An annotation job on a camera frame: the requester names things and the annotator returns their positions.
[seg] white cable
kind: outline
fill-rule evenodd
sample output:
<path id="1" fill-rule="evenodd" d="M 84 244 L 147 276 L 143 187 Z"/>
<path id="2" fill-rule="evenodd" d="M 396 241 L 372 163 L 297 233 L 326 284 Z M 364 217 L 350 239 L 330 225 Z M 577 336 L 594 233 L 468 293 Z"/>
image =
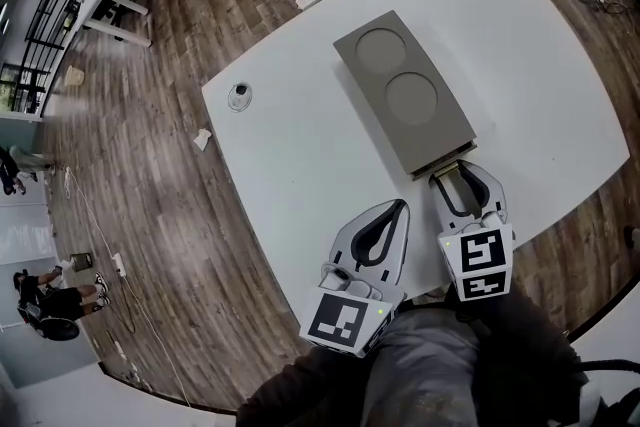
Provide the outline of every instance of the white cable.
<path id="1" fill-rule="evenodd" d="M 149 317 L 147 316 L 147 313 L 144 311 L 144 308 L 142 307 L 142 305 L 140 304 L 140 301 L 138 300 L 138 296 L 134 293 L 133 288 L 131 288 L 131 284 L 129 283 L 129 280 L 127 279 L 127 277 L 124 276 L 121 279 L 124 279 L 125 283 L 127 284 L 127 287 L 129 288 L 129 292 L 131 292 L 131 295 L 133 296 L 133 298 L 136 301 L 136 304 L 138 305 L 138 308 L 140 308 L 140 311 L 142 312 L 142 316 L 145 318 L 145 320 L 147 321 L 147 324 L 149 324 L 149 327 L 151 328 L 151 331 L 153 332 L 155 337 L 158 339 L 158 342 L 160 343 L 160 346 L 162 347 L 162 350 L 164 351 L 165 356 L 167 356 L 167 359 L 169 360 L 169 363 L 171 364 L 171 368 L 173 369 L 173 373 L 176 375 L 176 379 L 178 380 L 178 383 L 180 384 L 180 389 L 182 390 L 182 395 L 184 397 L 184 401 L 187 403 L 187 405 L 189 407 L 191 407 L 191 403 L 189 402 L 189 399 L 187 399 L 187 393 L 184 390 L 184 385 L 182 384 L 182 381 L 180 380 L 180 376 L 178 375 L 178 371 L 176 370 L 176 367 L 173 364 L 173 360 L 169 356 L 169 353 L 167 352 L 167 348 L 164 346 L 164 343 L 162 342 L 162 339 L 160 338 L 160 335 L 156 331 L 156 328 L 153 327 L 153 324 L 152 324 L 151 320 L 149 320 Z"/>
<path id="2" fill-rule="evenodd" d="M 76 179 L 75 175 L 71 172 L 71 168 L 69 168 L 69 166 L 67 166 L 66 171 L 65 171 L 65 175 L 64 175 L 64 191 L 65 191 L 65 194 L 67 196 L 67 199 L 71 199 L 71 178 L 73 178 L 73 181 L 76 184 L 76 189 L 78 189 L 78 192 L 80 193 L 80 195 L 84 199 L 84 203 L 85 203 L 85 205 L 87 205 L 87 210 L 89 210 L 89 213 L 91 214 L 93 222 L 96 225 L 96 228 L 98 228 L 98 231 L 100 232 L 100 236 L 102 237 L 104 245 L 107 248 L 107 252 L 109 253 L 109 257 L 111 259 L 113 259 L 113 253 L 111 252 L 111 248 L 109 247 L 109 243 L 107 242 L 107 239 L 104 236 L 102 228 L 100 228 L 100 225 L 98 224 L 98 220 L 96 219 L 96 215 L 93 213 L 93 210 L 89 206 L 89 201 L 87 200 L 87 197 L 84 195 L 84 192 L 80 188 L 80 184 L 78 184 L 78 180 Z M 167 357 L 167 359 L 169 360 L 169 363 L 171 364 L 171 368 L 173 369 L 173 373 L 176 376 L 176 380 L 178 381 L 178 384 L 180 384 L 180 389 L 182 390 L 182 396 L 184 397 L 184 401 L 187 403 L 187 405 L 189 407 L 191 407 L 191 403 L 189 402 L 189 399 L 187 398 L 187 393 L 186 393 L 186 391 L 184 389 L 184 385 L 182 384 L 182 380 L 180 379 L 180 376 L 178 375 L 178 371 L 176 370 L 176 366 L 173 364 L 173 360 L 171 359 L 171 356 L 169 356 L 169 353 L 167 352 L 167 348 L 165 347 L 164 343 L 162 342 L 162 339 L 160 338 L 160 335 L 158 335 L 158 332 L 156 331 L 155 327 L 153 326 L 153 323 L 151 322 L 151 320 L 149 319 L 149 316 L 147 315 L 147 312 L 144 310 L 144 308 L 142 307 L 142 304 L 140 304 L 140 301 L 138 300 L 138 297 L 133 292 L 133 289 L 131 288 L 131 285 L 129 284 L 129 280 L 127 279 L 127 277 L 126 276 L 120 276 L 120 279 L 124 279 L 125 282 L 127 283 L 127 287 L 129 287 L 129 291 L 131 292 L 131 295 L 135 299 L 136 304 L 138 305 L 138 308 L 140 308 L 140 311 L 142 312 L 142 316 L 145 318 L 145 320 L 149 324 L 149 327 L 151 328 L 151 331 L 153 332 L 155 337 L 158 339 L 158 342 L 160 343 L 160 346 L 162 347 L 162 350 L 164 351 L 165 356 Z"/>

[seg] sneaker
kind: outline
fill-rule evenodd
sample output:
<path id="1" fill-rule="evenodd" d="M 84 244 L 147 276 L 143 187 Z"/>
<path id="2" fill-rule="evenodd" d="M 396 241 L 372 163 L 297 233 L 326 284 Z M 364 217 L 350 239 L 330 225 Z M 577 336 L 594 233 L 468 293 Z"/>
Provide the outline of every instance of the sneaker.
<path id="1" fill-rule="evenodd" d="M 100 306 L 102 306 L 103 308 L 105 308 L 106 306 L 110 306 L 111 305 L 111 299 L 109 299 L 109 297 L 107 296 L 107 294 L 105 293 L 101 293 L 98 296 L 98 300 L 96 301 Z"/>
<path id="2" fill-rule="evenodd" d="M 109 291 L 109 285 L 107 285 L 107 282 L 99 272 L 96 272 L 96 280 L 94 281 L 94 285 L 96 285 L 96 288 L 100 287 L 102 289 L 102 293 Z"/>

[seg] black metal railing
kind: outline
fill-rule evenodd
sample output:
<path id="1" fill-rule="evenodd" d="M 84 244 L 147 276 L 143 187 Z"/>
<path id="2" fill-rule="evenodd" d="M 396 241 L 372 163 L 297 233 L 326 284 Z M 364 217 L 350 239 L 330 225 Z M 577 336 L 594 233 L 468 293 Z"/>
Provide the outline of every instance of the black metal railing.
<path id="1" fill-rule="evenodd" d="M 25 36 L 27 47 L 9 101 L 11 110 L 35 113 L 46 95 L 49 70 L 73 27 L 81 0 L 40 0 Z"/>

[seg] table leg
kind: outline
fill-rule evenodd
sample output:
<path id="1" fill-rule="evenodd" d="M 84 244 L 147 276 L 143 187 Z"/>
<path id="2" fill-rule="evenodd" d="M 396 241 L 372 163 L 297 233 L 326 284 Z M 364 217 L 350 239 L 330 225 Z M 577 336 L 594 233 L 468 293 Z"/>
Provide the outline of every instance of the table leg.
<path id="1" fill-rule="evenodd" d="M 134 32 L 125 31 L 120 27 L 114 27 L 113 25 L 109 25 L 108 23 L 99 22 L 98 20 L 87 20 L 84 22 L 86 27 L 90 27 L 100 32 L 104 32 L 105 34 L 110 34 L 111 36 L 116 36 L 118 38 L 122 38 L 125 41 L 130 41 L 131 43 L 135 43 L 136 45 L 142 45 L 143 47 L 149 48 L 151 46 L 151 40 L 147 38 L 143 38 L 138 36 Z"/>
<path id="2" fill-rule="evenodd" d="M 121 6 L 124 6 L 128 9 L 131 9 L 131 11 L 140 13 L 141 15 L 146 15 L 149 12 L 149 10 L 146 7 L 141 6 L 140 4 L 136 4 L 135 2 L 131 2 L 130 0 L 111 0 L 111 1 L 115 2 L 116 4 L 120 4 Z"/>

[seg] gray pants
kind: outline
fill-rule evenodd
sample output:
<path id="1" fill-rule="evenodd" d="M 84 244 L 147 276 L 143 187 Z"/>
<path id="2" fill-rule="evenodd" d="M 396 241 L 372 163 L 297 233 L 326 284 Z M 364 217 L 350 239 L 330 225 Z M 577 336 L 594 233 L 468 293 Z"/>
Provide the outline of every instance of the gray pants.
<path id="1" fill-rule="evenodd" d="M 25 173 L 37 173 L 38 171 L 46 171 L 51 167 L 51 163 L 41 157 L 27 153 L 17 146 L 9 148 L 9 155 L 15 160 L 20 171 Z"/>

